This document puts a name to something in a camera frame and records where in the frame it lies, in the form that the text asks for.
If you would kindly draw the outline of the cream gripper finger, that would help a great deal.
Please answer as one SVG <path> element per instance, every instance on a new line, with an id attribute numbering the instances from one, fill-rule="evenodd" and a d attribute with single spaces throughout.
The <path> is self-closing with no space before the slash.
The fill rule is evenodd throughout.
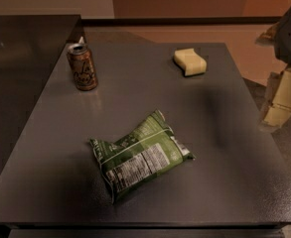
<path id="1" fill-rule="evenodd" d="M 267 79 L 264 103 L 260 109 L 258 128 L 273 133 L 291 117 L 291 65 L 280 73 L 271 72 Z"/>

